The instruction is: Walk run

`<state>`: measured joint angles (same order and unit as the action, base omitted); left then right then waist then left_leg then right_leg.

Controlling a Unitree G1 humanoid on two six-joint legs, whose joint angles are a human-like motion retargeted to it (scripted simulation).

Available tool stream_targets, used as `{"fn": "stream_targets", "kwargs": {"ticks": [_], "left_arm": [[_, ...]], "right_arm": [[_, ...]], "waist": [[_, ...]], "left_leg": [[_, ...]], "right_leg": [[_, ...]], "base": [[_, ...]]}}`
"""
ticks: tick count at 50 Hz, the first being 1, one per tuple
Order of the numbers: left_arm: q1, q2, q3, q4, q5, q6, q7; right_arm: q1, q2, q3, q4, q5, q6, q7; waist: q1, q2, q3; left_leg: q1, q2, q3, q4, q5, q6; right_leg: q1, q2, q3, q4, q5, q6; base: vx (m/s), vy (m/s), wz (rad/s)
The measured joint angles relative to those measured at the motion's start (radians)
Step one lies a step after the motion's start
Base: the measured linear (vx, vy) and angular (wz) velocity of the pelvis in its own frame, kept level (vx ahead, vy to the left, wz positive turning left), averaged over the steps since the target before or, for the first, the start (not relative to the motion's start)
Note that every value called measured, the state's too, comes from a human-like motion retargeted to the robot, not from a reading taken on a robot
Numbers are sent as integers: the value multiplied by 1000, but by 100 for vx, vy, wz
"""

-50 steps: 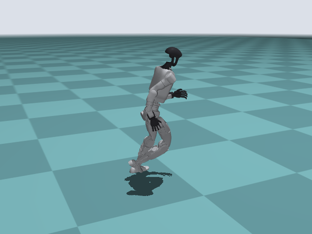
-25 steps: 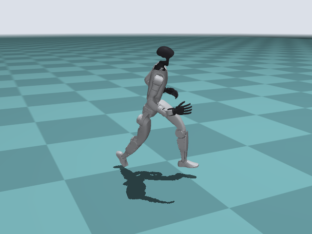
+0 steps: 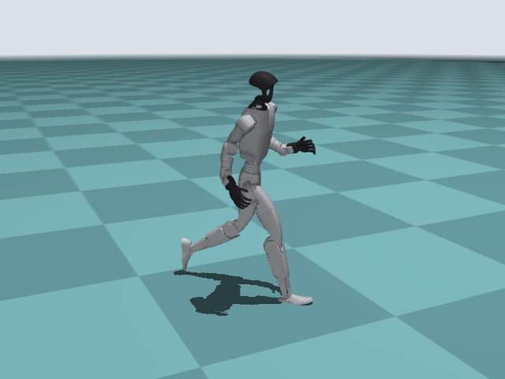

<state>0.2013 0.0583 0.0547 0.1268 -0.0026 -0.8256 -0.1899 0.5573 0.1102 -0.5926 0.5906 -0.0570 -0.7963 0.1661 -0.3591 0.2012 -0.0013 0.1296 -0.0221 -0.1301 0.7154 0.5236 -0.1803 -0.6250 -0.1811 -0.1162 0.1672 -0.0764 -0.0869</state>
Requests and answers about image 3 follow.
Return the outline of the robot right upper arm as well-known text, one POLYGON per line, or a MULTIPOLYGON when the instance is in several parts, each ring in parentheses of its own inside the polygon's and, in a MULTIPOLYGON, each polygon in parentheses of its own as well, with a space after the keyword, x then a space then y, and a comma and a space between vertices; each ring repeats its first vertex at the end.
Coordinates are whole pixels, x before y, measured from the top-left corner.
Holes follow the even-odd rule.
POLYGON ((258 121, 253 114, 241 116, 235 123, 234 129, 231 131, 226 143, 228 144, 227 155, 234 156, 238 152, 237 143, 249 132, 253 130, 258 121))

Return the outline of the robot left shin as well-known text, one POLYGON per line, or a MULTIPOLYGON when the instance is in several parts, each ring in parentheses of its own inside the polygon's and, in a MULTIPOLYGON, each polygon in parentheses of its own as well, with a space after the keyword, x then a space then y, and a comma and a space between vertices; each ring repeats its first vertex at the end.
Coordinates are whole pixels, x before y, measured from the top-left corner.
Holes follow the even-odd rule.
POLYGON ((193 254, 194 252, 198 250, 204 250, 213 246, 220 245, 224 242, 228 242, 231 239, 234 239, 240 235, 235 235, 233 237, 227 236, 226 233, 223 230, 223 225, 217 227, 213 231, 210 231, 206 234, 204 238, 202 238, 200 241, 192 244, 190 246, 190 254, 193 254))

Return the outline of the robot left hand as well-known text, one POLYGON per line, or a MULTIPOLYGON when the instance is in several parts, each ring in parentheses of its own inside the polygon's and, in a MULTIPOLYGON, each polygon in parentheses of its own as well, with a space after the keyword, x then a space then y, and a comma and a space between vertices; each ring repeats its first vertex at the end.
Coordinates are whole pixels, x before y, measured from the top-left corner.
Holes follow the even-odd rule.
POLYGON ((314 143, 312 142, 312 140, 304 140, 305 137, 302 137, 299 141, 297 142, 293 142, 293 143, 289 143, 287 144, 286 146, 292 146, 293 150, 294 150, 294 153, 298 153, 298 151, 301 151, 301 152, 313 152, 313 155, 316 154, 316 148, 314 147, 314 143), (310 142, 310 143, 309 143, 310 142), (311 145, 311 146, 309 146, 311 145))

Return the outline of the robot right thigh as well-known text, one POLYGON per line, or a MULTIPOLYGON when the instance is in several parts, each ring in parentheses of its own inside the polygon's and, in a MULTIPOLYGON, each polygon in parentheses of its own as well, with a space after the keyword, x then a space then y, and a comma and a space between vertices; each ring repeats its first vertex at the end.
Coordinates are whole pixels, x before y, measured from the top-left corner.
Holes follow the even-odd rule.
MULTIPOLYGON (((246 201, 247 203, 253 204, 259 201, 254 208, 256 210, 256 215, 260 222, 262 223, 265 230, 269 233, 269 237, 265 240, 264 244, 269 240, 274 240, 281 250, 282 248, 282 226, 279 218, 279 214, 271 201, 270 197, 264 191, 264 189, 258 184, 252 184, 249 180, 242 183, 242 188, 248 190, 248 193, 241 190, 241 193, 251 201, 246 201)), ((266 252, 266 251, 265 251, 266 252)))

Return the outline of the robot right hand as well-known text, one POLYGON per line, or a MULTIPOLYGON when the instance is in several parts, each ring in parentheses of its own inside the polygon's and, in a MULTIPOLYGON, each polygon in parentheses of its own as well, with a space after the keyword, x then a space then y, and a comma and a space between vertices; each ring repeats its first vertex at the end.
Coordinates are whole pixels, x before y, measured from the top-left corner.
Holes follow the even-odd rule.
POLYGON ((250 203, 247 203, 246 201, 251 201, 252 199, 245 197, 241 193, 241 190, 245 191, 246 193, 248 193, 248 190, 238 187, 232 176, 227 175, 227 179, 229 182, 226 184, 225 188, 229 190, 230 197, 234 201, 235 205, 240 209, 244 209, 244 207, 247 208, 250 203), (243 199, 246 201, 243 201, 243 199))

